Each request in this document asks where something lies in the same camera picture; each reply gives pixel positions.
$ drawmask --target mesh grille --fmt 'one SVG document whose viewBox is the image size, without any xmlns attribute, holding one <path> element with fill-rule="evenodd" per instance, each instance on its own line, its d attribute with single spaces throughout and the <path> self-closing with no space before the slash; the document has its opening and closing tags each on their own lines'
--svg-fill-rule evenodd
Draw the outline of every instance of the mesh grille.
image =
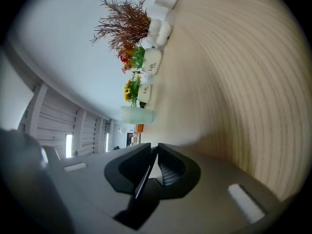
<svg viewBox="0 0 312 234">
<path fill-rule="evenodd" d="M 180 179 L 180 174 L 172 170 L 170 167 L 165 166 L 163 163 L 159 165 L 164 186 L 169 186 Z"/>
</svg>

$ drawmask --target window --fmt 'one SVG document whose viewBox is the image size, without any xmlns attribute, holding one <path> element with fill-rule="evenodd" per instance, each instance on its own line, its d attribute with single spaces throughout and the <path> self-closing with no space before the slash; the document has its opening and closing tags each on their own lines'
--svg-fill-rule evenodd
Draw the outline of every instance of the window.
<svg viewBox="0 0 312 234">
<path fill-rule="evenodd" d="M 106 135 L 106 152 L 108 152 L 108 138 L 109 138 L 109 133 Z"/>
<path fill-rule="evenodd" d="M 66 135 L 66 157 L 72 157 L 72 140 L 73 135 Z"/>
</svg>

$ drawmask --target wood grain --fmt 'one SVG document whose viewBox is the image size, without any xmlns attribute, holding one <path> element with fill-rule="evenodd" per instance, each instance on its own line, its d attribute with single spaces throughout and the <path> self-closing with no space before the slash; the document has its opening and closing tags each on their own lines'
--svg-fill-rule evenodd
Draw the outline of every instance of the wood grain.
<svg viewBox="0 0 312 234">
<path fill-rule="evenodd" d="M 311 53 L 281 0 L 178 0 L 142 142 L 233 162 L 281 200 L 311 167 Z"/>
</svg>

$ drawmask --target orange object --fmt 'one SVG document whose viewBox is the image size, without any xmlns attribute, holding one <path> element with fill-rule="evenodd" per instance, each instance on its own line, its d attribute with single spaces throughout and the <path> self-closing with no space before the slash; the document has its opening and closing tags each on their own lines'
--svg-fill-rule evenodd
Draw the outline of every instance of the orange object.
<svg viewBox="0 0 312 234">
<path fill-rule="evenodd" d="M 135 133 L 139 134 L 143 132 L 143 126 L 144 124 L 135 125 Z"/>
</svg>

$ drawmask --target wooden table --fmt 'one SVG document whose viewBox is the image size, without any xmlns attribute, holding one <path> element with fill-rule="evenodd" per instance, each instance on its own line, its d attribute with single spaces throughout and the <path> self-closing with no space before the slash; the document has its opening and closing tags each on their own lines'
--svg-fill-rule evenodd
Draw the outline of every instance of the wooden table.
<svg viewBox="0 0 312 234">
<path fill-rule="evenodd" d="M 284 200 L 311 166 L 309 49 L 279 0 L 178 0 L 142 142 L 185 146 Z"/>
</svg>

